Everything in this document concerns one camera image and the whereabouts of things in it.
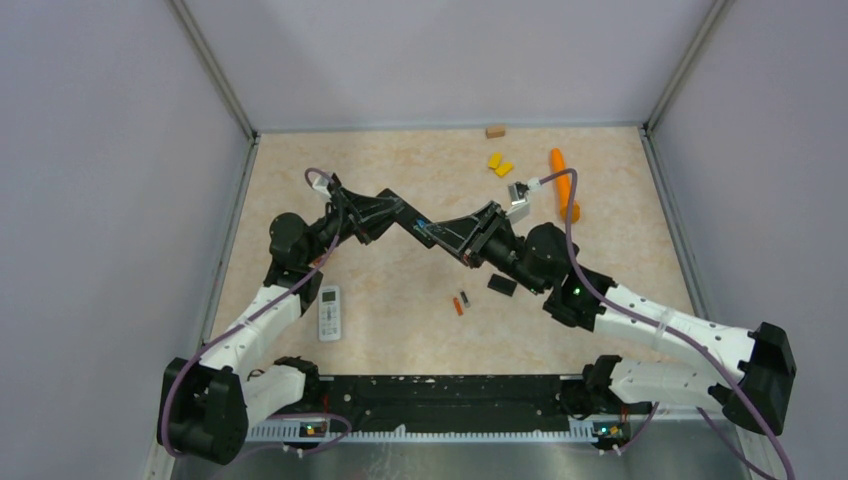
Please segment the black battery cover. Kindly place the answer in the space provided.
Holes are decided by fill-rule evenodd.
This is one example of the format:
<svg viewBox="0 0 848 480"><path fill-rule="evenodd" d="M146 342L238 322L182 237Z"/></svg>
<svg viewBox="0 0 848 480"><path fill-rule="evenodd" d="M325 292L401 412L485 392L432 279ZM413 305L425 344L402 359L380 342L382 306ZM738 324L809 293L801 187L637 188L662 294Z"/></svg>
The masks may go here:
<svg viewBox="0 0 848 480"><path fill-rule="evenodd" d="M498 274L492 274L487 283L487 287L502 295L512 297L518 287L518 283L510 278Z"/></svg>

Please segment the black remote control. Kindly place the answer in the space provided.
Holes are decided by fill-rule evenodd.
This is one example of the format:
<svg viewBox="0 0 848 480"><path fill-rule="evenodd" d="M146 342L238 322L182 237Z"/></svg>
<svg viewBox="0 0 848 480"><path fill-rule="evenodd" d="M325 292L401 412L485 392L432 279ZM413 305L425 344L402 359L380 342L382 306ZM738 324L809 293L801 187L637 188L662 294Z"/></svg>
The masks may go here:
<svg viewBox="0 0 848 480"><path fill-rule="evenodd" d="M426 226L430 224L430 220L418 210L405 206L394 215L394 222L425 248L431 249L436 245L436 241L426 231Z"/></svg>

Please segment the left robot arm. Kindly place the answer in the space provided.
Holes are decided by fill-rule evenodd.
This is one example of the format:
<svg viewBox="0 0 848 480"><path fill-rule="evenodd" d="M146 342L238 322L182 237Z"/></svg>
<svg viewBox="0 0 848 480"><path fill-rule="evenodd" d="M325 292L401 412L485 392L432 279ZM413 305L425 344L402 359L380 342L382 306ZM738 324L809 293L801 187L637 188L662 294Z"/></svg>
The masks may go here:
<svg viewBox="0 0 848 480"><path fill-rule="evenodd" d="M275 217L271 264L254 299L222 334L166 368L157 440L175 458L226 465L250 429L283 407L303 414L319 404L320 386L297 367L273 365L257 378L250 373L319 298L321 269L334 250L350 237L364 245L377 240L405 203L389 191L356 194L325 173L310 185L326 199L323 216L313 223L294 212Z"/></svg>

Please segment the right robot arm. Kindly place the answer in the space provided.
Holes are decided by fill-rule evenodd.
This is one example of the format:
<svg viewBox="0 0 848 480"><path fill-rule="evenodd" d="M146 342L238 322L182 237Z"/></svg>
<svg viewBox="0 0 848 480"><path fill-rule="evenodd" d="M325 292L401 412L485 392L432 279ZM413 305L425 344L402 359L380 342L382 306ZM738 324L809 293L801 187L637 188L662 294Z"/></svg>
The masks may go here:
<svg viewBox="0 0 848 480"><path fill-rule="evenodd" d="M642 343L677 364L649 367L616 355L584 371L586 397L600 412L622 403L662 402L721 412L735 425L762 434L784 431L797 374L786 331L763 322L749 330L711 322L634 293L611 277L581 266L566 233L547 222L517 235L491 202L452 220L418 219L415 230L469 268L489 263L534 294L546 293L545 312L559 323Z"/></svg>

